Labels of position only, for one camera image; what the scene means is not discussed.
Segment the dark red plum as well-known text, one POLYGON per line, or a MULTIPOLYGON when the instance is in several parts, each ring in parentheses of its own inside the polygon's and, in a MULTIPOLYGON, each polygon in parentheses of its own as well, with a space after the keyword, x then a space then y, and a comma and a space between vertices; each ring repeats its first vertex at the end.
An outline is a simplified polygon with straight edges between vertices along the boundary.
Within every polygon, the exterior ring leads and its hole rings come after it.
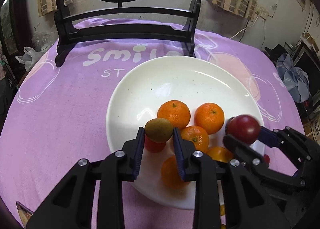
POLYGON ((226 134, 250 145, 258 139, 261 126, 251 115, 238 115, 228 120, 225 130, 226 134))

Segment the yellow-orange citrus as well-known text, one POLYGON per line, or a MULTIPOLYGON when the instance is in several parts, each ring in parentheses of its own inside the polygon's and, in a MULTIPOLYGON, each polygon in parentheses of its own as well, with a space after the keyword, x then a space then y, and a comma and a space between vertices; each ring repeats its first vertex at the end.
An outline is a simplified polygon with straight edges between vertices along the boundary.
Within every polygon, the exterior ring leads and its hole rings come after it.
POLYGON ((215 146, 208 148, 206 154, 210 156, 215 161, 220 161, 224 163, 228 163, 233 159, 233 153, 228 149, 220 146, 215 146))

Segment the large orange mandarin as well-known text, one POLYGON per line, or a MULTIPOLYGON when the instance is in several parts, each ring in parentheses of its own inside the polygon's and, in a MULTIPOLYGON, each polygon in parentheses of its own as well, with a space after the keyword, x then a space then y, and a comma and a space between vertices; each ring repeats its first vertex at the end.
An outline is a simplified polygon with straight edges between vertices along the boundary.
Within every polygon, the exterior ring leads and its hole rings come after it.
POLYGON ((186 104, 179 100, 171 100, 160 106, 158 118, 166 118, 179 130, 186 128, 191 119, 191 113, 186 104))

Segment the red cherry tomato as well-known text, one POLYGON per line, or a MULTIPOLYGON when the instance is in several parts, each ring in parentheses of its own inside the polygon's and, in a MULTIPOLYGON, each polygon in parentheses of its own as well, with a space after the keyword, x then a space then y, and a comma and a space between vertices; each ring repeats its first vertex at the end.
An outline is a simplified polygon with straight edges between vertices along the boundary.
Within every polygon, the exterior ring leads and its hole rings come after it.
POLYGON ((267 154, 264 154, 264 160, 268 165, 270 164, 270 157, 267 154))
POLYGON ((150 153, 159 153, 166 147, 166 142, 154 142, 147 136, 145 136, 144 148, 150 153))

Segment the small yellow-green kumquat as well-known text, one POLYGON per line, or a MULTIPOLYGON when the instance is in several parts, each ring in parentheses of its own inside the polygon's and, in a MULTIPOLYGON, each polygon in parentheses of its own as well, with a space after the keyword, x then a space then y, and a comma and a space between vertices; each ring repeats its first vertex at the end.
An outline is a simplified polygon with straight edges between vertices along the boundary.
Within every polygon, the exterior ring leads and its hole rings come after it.
POLYGON ((154 118, 145 125, 146 136, 154 142, 167 142, 173 133, 173 125, 166 118, 154 118))

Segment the large yellow-green citrus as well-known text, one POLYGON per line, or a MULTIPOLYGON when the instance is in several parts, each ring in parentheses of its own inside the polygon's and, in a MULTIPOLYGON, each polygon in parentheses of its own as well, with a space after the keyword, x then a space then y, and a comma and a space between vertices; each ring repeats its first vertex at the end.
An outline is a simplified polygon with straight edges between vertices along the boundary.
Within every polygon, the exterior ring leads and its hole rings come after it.
POLYGON ((225 215, 225 206, 220 205, 220 216, 223 217, 225 215))

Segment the smartphone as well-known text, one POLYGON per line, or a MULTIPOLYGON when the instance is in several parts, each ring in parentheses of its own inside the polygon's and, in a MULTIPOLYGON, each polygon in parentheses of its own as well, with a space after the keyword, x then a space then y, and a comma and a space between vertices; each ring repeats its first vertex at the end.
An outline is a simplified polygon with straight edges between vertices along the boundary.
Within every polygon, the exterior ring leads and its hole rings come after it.
POLYGON ((21 204, 19 201, 16 202, 16 207, 17 207, 18 215, 22 222, 23 228, 26 228, 27 223, 29 219, 32 217, 34 212, 29 208, 27 208, 26 206, 24 206, 23 204, 21 204))

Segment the blue clothes pile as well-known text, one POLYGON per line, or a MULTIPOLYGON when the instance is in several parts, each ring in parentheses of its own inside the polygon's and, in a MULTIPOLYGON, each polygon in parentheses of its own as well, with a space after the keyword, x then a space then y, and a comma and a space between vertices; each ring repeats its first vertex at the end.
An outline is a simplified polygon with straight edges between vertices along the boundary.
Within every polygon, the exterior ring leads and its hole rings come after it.
POLYGON ((277 59, 276 69, 294 102, 302 103, 310 97, 308 74, 293 65, 289 54, 281 54, 277 59))

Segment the white oval plate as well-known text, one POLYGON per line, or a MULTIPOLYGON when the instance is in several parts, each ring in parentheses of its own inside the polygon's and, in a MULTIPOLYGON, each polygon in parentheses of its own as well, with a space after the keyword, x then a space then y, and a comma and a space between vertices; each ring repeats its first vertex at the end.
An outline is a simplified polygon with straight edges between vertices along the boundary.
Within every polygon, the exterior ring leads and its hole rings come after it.
MULTIPOLYGON (((248 114, 263 122, 251 92, 226 70, 208 61, 187 56, 164 56, 130 70, 116 86, 106 113, 107 142, 111 152, 120 150, 136 137, 140 127, 157 116, 159 107, 170 100, 185 103, 191 112, 202 104, 219 105, 225 118, 248 114)), ((192 210, 195 183, 180 190, 166 187, 161 180, 162 163, 172 156, 168 143, 160 153, 143 152, 133 187, 164 206, 192 210)))

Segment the white plastic bag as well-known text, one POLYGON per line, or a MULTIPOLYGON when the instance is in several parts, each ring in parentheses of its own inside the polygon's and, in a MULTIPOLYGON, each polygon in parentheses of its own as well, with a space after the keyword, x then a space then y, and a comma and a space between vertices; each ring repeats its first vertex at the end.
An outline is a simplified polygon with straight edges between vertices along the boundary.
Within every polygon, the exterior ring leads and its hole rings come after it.
POLYGON ((44 55, 44 52, 36 52, 31 47, 24 47, 23 52, 23 55, 17 55, 15 56, 15 59, 20 64, 24 65, 26 72, 29 72, 33 66, 35 66, 37 61, 39 61, 39 59, 44 55))

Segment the black framed round screen ornament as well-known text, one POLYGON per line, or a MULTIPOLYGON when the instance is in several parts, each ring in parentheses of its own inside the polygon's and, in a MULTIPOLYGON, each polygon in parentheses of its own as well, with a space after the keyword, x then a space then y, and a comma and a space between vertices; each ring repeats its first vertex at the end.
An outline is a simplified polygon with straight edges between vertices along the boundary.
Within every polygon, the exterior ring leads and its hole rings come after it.
POLYGON ((193 57, 195 50, 195 30, 200 15, 201 0, 191 0, 188 10, 171 9, 162 7, 124 7, 125 2, 137 0, 100 0, 103 2, 116 3, 116 8, 99 9, 85 13, 72 15, 64 0, 56 0, 56 11, 54 22, 58 33, 56 47, 57 55, 55 64, 60 68, 67 55, 81 42, 115 39, 147 39, 177 41, 185 45, 186 56, 193 57), (181 29, 174 29, 171 26, 161 24, 107 24, 77 29, 73 22, 84 18, 115 15, 115 14, 162 14, 185 17, 185 26, 181 29))

